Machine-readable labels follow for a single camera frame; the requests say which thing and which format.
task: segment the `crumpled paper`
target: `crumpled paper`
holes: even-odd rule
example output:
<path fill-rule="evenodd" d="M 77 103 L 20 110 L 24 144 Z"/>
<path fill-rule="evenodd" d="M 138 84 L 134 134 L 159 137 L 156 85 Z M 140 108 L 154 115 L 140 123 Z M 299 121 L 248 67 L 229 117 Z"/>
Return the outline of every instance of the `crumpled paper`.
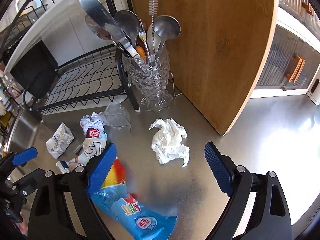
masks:
<path fill-rule="evenodd" d="M 151 148 L 156 152 L 156 158 L 160 164 L 168 163 L 171 160 L 182 158 L 184 165 L 187 166 L 189 161 L 190 148 L 181 144 L 182 138 L 187 137 L 186 130 L 183 126 L 177 124 L 171 119 L 157 119 L 151 128 L 157 127 L 160 130 L 153 136 Z"/>
<path fill-rule="evenodd" d="M 104 122 L 100 115 L 93 112 L 92 115 L 85 115 L 80 120 L 80 125 L 83 129 L 84 134 L 87 133 L 88 128 L 95 128 L 97 130 L 103 131 Z"/>

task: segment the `kitchen counter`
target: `kitchen counter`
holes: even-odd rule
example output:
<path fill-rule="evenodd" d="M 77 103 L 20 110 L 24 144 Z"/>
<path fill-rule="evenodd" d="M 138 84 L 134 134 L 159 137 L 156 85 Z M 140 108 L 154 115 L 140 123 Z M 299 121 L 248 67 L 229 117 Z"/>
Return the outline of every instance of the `kitchen counter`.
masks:
<path fill-rule="evenodd" d="M 204 158 L 204 145 L 209 141 L 213 141 L 222 154 L 229 155 L 236 165 L 244 165 L 251 172 L 266 174 L 273 170 L 283 187 L 292 223 L 304 214 L 320 192 L 320 141 L 317 138 L 320 111 L 307 96 L 250 99 L 234 127 L 224 137 L 218 135 L 184 95 L 175 98 L 171 107 L 159 114 L 146 113 L 143 109 L 136 113 L 128 100 L 122 105 L 130 113 L 131 131 L 105 129 L 108 141 L 117 147 L 118 158 L 126 168 L 128 190 L 136 194 L 137 200 L 163 215 L 178 215 L 170 239 L 205 239 L 228 202 L 229 198 L 220 191 Z M 44 116 L 44 123 L 40 124 L 33 143 L 39 152 L 38 157 L 28 162 L 22 173 L 38 167 L 59 173 L 55 166 L 57 161 L 48 153 L 45 142 L 64 122 L 75 141 L 60 158 L 72 159 L 72 149 L 84 140 L 80 119 L 104 109 Z M 182 168 L 182 159 L 165 165 L 156 160 L 151 142 L 158 129 L 149 131 L 149 126 L 157 118 L 172 118 L 187 131 L 183 143 L 190 147 L 190 161 L 185 168 Z M 248 209 L 237 235 L 245 229 L 254 196 L 254 193 L 250 194 Z M 83 234 L 70 196 L 67 203 L 76 230 Z M 100 210 L 99 213 L 115 239 L 133 239 L 121 225 Z"/>

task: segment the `wooden cutting board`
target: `wooden cutting board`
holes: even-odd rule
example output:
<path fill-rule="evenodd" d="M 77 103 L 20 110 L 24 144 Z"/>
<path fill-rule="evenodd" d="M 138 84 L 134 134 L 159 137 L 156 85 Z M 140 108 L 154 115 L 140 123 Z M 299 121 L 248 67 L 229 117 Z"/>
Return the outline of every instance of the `wooden cutting board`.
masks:
<path fill-rule="evenodd" d="M 149 26 L 148 0 L 132 0 Z M 226 134 L 242 112 L 271 47 L 278 0 L 159 0 L 158 15 L 178 19 L 167 41 L 175 85 Z"/>

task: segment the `cabinet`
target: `cabinet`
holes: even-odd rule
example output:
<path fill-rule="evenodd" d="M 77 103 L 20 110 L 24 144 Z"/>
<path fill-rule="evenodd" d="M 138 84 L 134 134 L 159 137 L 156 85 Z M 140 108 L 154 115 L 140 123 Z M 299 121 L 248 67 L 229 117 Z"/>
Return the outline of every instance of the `cabinet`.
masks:
<path fill-rule="evenodd" d="M 320 20 L 308 0 L 279 0 L 279 7 L 294 16 L 320 40 Z"/>
<path fill-rule="evenodd" d="M 276 26 L 271 49 L 256 89 L 307 89 L 319 63 L 320 54 L 316 50 L 294 34 Z"/>

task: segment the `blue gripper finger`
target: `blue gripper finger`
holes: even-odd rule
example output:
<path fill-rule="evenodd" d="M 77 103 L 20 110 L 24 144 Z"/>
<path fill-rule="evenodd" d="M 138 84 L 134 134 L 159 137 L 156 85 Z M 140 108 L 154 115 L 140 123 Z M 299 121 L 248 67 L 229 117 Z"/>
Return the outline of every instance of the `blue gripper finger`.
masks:
<path fill-rule="evenodd" d="M 221 189 L 229 197 L 233 194 L 232 176 L 221 160 L 221 154 L 213 143 L 207 143 L 204 147 L 204 157 Z"/>
<path fill-rule="evenodd" d="M 113 165 L 117 157 L 117 149 L 114 144 L 109 144 L 106 146 L 104 151 L 101 153 L 101 158 L 99 163 L 95 166 L 89 175 L 89 182 L 87 187 L 87 194 L 91 197 L 94 193 L 97 193 L 106 176 L 108 175 L 111 166 Z"/>
<path fill-rule="evenodd" d="M 30 147 L 21 153 L 17 153 L 13 156 L 12 164 L 13 165 L 22 165 L 38 156 L 38 151 L 34 147 Z"/>

